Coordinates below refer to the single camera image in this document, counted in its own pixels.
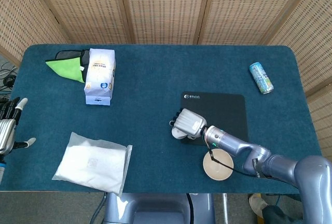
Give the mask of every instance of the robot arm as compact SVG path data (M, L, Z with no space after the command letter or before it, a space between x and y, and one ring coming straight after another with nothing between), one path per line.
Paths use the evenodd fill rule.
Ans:
M250 150L243 164L245 172L257 177L281 180L299 189L303 202L304 223L332 223L332 163L320 156L294 161L272 155L265 147L242 141L215 126L207 128L206 120L183 109L170 122L176 138L197 138L204 133L209 146L223 149L232 156Z
M15 130L19 123L22 110L27 103L27 98L15 98L12 101L0 105L0 183L6 168L4 157L18 148L29 148L36 138L30 138L25 142L15 142Z

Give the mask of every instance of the black cable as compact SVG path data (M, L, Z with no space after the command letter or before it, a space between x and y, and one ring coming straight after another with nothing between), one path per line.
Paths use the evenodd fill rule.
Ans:
M12 88L14 86L15 80L16 75L7 75L3 80L3 84L8 88Z
M106 202L106 197L107 197L107 193L104 192L103 198L101 200L101 202L99 203L98 207L96 208L96 210L94 211L91 220L90 220L90 224L93 224L95 219L97 218L100 210L102 209L102 207L104 206L105 202Z
M192 204L191 196L188 193L187 193L187 199L188 199L189 208L190 208L190 224L193 224L193 204Z
M9 62L6 62L6 63L4 63L4 64L2 64L2 66L1 66L1 68L0 68L0 76L4 76L4 75L6 75L6 74L15 74L15 75L17 75L17 72L15 71L16 70L16 67L15 66L13 66L12 68L4 68L4 66L6 65L6 64L8 64Z
M236 170L236 169L234 169L234 168L232 168L232 167L230 167L230 166L228 166L228 165L225 165L225 164L221 163L220 161L218 161L217 159L215 159L215 158L213 157L213 153L212 153L212 150L211 150L211 149L209 149L209 153L210 153L210 157L211 157L211 160L212 160L212 161L214 161L214 162L216 162L216 163L218 163L218 164L221 164L222 166L225 166L226 168L229 168L230 170L235 171L235 172L237 172L237 173L239 173L239 174L241 174L241 175L249 176L249 177L257 177L257 176L251 175L251 174L244 173L244 172L242 172L242 171L238 171L238 170Z
M280 180L280 179L278 179L278 178L275 178L275 177L272 177L272 176L265 176L265 178L267 178L267 179L272 179L272 180L276 180L276 181L281 181L281 182L283 182L283 183L285 183L285 184L287 184L287 185L291 185L291 186L293 186L294 188L297 189L296 186L294 186L294 185L292 185L292 184L288 184L288 183L286 183L285 181L282 181L282 180Z

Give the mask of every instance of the logo on mouse pad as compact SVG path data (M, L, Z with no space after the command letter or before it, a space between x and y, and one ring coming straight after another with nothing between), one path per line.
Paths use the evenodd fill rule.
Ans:
M199 100L201 97L199 97L199 95L189 95L189 94L185 94L184 95L185 99L196 99Z

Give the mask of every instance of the wicker screen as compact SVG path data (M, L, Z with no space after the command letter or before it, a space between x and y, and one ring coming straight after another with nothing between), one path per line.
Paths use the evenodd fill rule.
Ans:
M302 0L270 44L292 48L305 91L330 78L332 0Z
M332 89L308 105L322 154L332 160Z
M137 43L193 44L202 0L128 0Z
M0 12L0 48L17 65L32 44L68 42L39 0L0 0Z
M287 1L212 0L199 43L258 44Z
M128 41L118 0L46 0L76 43Z

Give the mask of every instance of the blue can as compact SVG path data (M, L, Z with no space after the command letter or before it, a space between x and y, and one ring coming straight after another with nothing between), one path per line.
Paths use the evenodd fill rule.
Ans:
M274 87L265 73L263 66L259 62L255 62L249 66L249 71L253 75L256 84L262 94L272 92Z

